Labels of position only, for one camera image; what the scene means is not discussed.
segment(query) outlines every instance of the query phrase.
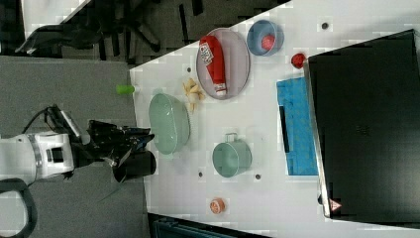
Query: red ketchup bottle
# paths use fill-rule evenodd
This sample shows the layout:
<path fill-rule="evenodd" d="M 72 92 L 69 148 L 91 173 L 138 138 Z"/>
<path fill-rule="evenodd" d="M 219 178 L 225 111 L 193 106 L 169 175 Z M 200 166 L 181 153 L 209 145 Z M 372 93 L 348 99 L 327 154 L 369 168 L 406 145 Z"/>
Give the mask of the red ketchup bottle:
<path fill-rule="evenodd" d="M 225 62 L 219 41 L 213 36 L 205 36 L 200 40 L 199 51 L 213 80 L 217 95 L 226 95 Z"/>

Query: green bowl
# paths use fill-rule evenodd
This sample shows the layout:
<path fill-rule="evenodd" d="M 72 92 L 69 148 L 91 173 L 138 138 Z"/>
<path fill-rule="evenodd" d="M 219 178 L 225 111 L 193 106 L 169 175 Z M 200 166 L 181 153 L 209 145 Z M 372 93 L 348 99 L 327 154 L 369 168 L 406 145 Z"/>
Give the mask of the green bowl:
<path fill-rule="evenodd" d="M 164 155 L 179 151 L 188 141 L 190 128 L 185 105 L 173 96 L 158 93 L 149 106 L 154 143 Z"/>

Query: floor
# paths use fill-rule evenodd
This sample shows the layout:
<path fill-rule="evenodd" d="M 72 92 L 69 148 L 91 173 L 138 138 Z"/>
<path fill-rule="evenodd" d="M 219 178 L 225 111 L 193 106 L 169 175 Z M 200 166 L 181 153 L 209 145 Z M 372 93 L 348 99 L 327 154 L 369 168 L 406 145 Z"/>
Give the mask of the floor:
<path fill-rule="evenodd" d="M 136 126 L 132 96 L 115 89 L 128 83 L 125 63 L 0 57 L 0 68 L 2 138 L 19 135 L 38 111 L 53 104 L 70 113 L 83 134 L 91 119 Z M 47 130 L 41 117 L 28 133 Z M 149 237 L 143 180 L 120 185 L 104 163 L 76 169 L 69 180 L 38 180 L 30 193 L 38 211 L 31 238 Z"/>
<path fill-rule="evenodd" d="M 139 0 L 132 0 L 136 6 Z M 155 53 L 142 39 L 132 36 L 131 53 L 135 60 L 131 67 L 146 63 L 192 42 L 198 41 L 202 36 L 216 28 L 230 27 L 248 18 L 276 7 L 288 0 L 202 0 L 202 13 L 194 16 L 191 0 L 160 0 L 160 3 L 150 2 L 146 5 L 144 15 L 139 20 L 145 21 L 159 38 L 161 49 Z M 183 9 L 185 19 L 182 26 Z M 124 61 L 125 53 L 123 34 L 120 34 L 121 54 L 114 57 L 111 39 L 105 40 L 107 60 Z M 66 59 L 99 60 L 99 47 L 93 50 L 74 50 L 64 47 L 62 55 Z"/>

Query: food item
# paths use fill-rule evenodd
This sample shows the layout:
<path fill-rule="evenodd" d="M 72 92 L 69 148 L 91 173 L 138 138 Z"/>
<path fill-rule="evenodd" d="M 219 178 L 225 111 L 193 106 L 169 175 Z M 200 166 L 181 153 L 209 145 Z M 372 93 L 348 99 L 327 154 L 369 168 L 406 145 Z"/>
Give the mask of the food item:
<path fill-rule="evenodd" d="M 296 68 L 303 68 L 303 63 L 306 60 L 306 56 L 302 53 L 296 54 L 291 58 L 291 64 Z"/>
<path fill-rule="evenodd" d="M 213 36 L 205 36 L 200 40 L 199 51 L 201 59 L 206 64 L 210 77 L 213 80 L 217 95 L 226 95 L 225 62 L 219 41 Z"/>
<path fill-rule="evenodd" d="M 266 35 L 262 38 L 262 48 L 264 50 L 271 50 L 271 48 L 274 46 L 275 43 L 275 37 L 273 35 Z"/>
<path fill-rule="evenodd" d="M 195 106 L 198 101 L 203 100 L 205 98 L 204 93 L 201 91 L 200 87 L 197 83 L 195 83 L 194 79 L 189 78 L 187 83 L 183 83 L 183 90 L 185 96 L 188 98 L 189 102 L 189 109 L 191 112 L 194 112 Z"/>
<path fill-rule="evenodd" d="M 222 198 L 215 198 L 210 203 L 210 209 L 214 214 L 219 214 L 225 210 L 225 202 Z"/>

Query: table surface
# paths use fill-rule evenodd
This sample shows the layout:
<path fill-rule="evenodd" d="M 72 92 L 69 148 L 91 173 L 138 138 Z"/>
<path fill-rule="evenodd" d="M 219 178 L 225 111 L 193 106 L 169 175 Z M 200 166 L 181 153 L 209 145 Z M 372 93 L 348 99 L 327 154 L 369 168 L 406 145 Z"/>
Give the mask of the table surface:
<path fill-rule="evenodd" d="M 157 172 L 145 178 L 148 212 L 237 229 L 269 237 L 418 237 L 420 231 L 326 219 L 317 203 L 317 177 L 296 178 L 286 172 L 276 86 L 278 80 L 303 74 L 292 67 L 296 53 L 318 55 L 408 29 L 420 29 L 420 0 L 293 0 L 233 26 L 244 39 L 253 22 L 267 19 L 285 35 L 275 55 L 251 57 L 245 89 L 219 101 L 209 96 L 191 114 L 187 145 L 169 160 L 151 143 Z M 328 30 L 321 24 L 327 22 Z M 131 70 L 137 124 L 149 127 L 153 91 L 182 101 L 182 81 L 196 76 L 198 43 Z M 244 174 L 222 178 L 211 156 L 224 134 L 237 132 L 251 147 L 253 164 Z M 222 197 L 227 210 L 214 215 L 209 202 Z"/>
<path fill-rule="evenodd" d="M 91 0 L 22 0 L 25 38 L 45 25 L 55 25 L 70 19 Z"/>

